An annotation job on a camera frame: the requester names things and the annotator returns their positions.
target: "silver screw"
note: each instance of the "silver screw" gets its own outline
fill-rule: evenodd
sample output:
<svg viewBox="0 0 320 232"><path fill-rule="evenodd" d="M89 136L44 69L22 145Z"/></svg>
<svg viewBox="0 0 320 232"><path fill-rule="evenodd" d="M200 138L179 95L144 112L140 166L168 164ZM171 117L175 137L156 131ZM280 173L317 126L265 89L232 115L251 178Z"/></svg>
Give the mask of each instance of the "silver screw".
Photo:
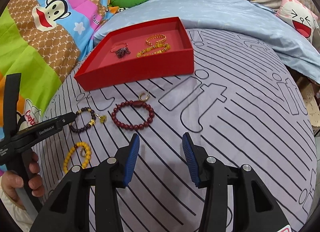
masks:
<svg viewBox="0 0 320 232"><path fill-rule="evenodd" d="M81 167L79 165L73 166L72 167L72 172L78 172L79 170L81 170Z"/></svg>
<svg viewBox="0 0 320 232"><path fill-rule="evenodd" d="M107 159L107 163L109 164L114 164L116 163L117 159L115 157L110 157L109 159Z"/></svg>
<svg viewBox="0 0 320 232"><path fill-rule="evenodd" d="M242 168L245 170L245 171L251 171L252 168L249 164L244 164L244 166L242 166Z"/></svg>
<svg viewBox="0 0 320 232"><path fill-rule="evenodd" d="M216 160L216 158L214 158L214 157L211 157L211 156L210 156L210 157L207 158L207 162L208 162L208 163L215 163L216 161L217 161L217 160Z"/></svg>

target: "blue gripper pad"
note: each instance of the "blue gripper pad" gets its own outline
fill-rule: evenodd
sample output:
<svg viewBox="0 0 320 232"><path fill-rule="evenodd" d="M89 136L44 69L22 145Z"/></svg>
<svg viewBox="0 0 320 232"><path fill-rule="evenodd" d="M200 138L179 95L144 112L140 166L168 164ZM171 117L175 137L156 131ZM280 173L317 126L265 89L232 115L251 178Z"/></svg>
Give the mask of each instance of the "blue gripper pad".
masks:
<svg viewBox="0 0 320 232"><path fill-rule="evenodd" d="M133 175L134 167L137 162L139 148L140 148L140 138L137 135L133 141L127 162L125 163L125 166L124 166L123 185L126 187L128 186L129 182L132 180L132 175Z"/></svg>
<svg viewBox="0 0 320 232"><path fill-rule="evenodd" d="M200 184L199 166L197 164L196 158L194 156L193 150L191 148L191 145L186 133L182 136L182 148L187 160L187 165L189 168L191 180L196 185L196 187L198 187Z"/></svg>

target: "red box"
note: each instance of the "red box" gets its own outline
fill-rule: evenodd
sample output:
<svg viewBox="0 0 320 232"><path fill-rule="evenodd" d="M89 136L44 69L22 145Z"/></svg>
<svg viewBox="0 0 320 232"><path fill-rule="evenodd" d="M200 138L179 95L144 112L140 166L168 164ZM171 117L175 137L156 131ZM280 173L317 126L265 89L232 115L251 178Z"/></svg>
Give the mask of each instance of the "red box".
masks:
<svg viewBox="0 0 320 232"><path fill-rule="evenodd" d="M136 57L150 47L146 39L164 34L171 48L167 52ZM111 53L112 47L127 43L131 54L119 59ZM138 80L194 72L193 48L178 17L143 22L110 32L92 51L76 73L75 80L86 91Z"/></svg>

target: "light blue sheet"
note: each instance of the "light blue sheet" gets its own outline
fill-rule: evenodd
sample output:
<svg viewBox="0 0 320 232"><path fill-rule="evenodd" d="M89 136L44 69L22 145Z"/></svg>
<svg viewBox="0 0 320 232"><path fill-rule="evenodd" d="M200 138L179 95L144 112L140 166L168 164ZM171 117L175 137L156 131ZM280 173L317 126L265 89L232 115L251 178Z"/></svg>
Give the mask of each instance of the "light blue sheet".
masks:
<svg viewBox="0 0 320 232"><path fill-rule="evenodd" d="M318 51L268 8L246 0L149 0L113 16L94 34L94 44L116 29L175 16L187 29L222 29L261 39L285 65L320 83Z"/></svg>

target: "red and white sticker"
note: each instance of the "red and white sticker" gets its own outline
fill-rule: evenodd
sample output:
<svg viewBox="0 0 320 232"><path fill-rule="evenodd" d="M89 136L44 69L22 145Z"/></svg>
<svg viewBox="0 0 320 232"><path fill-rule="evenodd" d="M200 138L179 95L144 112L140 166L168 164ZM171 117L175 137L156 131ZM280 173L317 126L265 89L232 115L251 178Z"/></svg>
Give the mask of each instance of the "red and white sticker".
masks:
<svg viewBox="0 0 320 232"><path fill-rule="evenodd" d="M290 225L285 226L284 228L280 229L278 232L292 232Z"/></svg>

